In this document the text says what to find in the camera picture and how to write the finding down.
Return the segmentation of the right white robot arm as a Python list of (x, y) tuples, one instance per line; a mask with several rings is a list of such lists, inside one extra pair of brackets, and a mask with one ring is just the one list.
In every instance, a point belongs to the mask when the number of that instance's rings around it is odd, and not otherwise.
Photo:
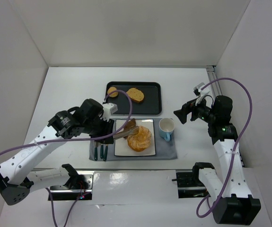
[(174, 115), (182, 124), (203, 120), (208, 124), (208, 134), (217, 152), (223, 179), (220, 180), (211, 163), (197, 162), (193, 166), (193, 181), (207, 189), (213, 204), (207, 215), (212, 214), (216, 223), (250, 225), (261, 209), (259, 199), (253, 197), (247, 185), (240, 159), (238, 134), (230, 122), (233, 101), (227, 96), (217, 96), (211, 107), (206, 100), (195, 99), (185, 103)]

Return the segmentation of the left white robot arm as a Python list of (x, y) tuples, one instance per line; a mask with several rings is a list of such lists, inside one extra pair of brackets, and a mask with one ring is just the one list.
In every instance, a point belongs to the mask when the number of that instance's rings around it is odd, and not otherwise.
[(70, 164), (43, 171), (33, 169), (54, 150), (83, 133), (101, 143), (113, 143), (113, 138), (106, 136), (113, 132), (114, 120), (110, 116), (117, 110), (116, 104), (86, 99), (80, 107), (56, 113), (26, 148), (0, 164), (0, 194), (4, 201), (15, 205), (29, 193), (54, 185), (77, 188), (84, 177)]

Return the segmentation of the large sugared round bread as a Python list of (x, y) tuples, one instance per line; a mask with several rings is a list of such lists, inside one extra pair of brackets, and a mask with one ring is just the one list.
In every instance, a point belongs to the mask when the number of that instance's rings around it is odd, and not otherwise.
[(139, 126), (138, 133), (127, 137), (128, 146), (136, 151), (142, 152), (147, 149), (151, 144), (152, 134), (146, 127)]

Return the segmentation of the brown chocolate croissant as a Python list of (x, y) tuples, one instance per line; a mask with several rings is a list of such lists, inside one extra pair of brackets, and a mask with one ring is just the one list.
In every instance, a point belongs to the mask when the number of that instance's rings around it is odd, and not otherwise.
[(128, 134), (124, 136), (124, 139), (127, 139), (128, 136), (137, 132), (136, 126), (136, 120), (134, 118), (126, 124), (126, 126), (123, 128), (123, 132), (127, 132)]

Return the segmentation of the silver metal tongs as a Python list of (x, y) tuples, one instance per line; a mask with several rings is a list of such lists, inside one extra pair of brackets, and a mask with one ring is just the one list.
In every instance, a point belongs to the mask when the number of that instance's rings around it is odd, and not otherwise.
[(114, 140), (118, 140), (120, 138), (128, 137), (130, 135), (136, 135), (139, 133), (139, 126), (135, 126), (130, 128), (129, 130), (118, 132), (113, 136)]

